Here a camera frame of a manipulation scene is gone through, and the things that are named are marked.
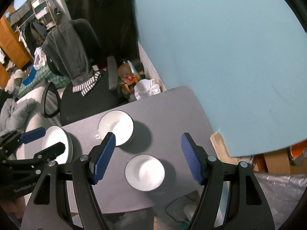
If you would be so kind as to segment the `person's left hand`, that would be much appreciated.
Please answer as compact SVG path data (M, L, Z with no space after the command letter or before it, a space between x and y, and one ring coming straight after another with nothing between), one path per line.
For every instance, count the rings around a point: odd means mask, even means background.
M13 213L18 220L22 220L25 210L26 210L26 201L24 196L10 200L1 200L1 206L6 213Z

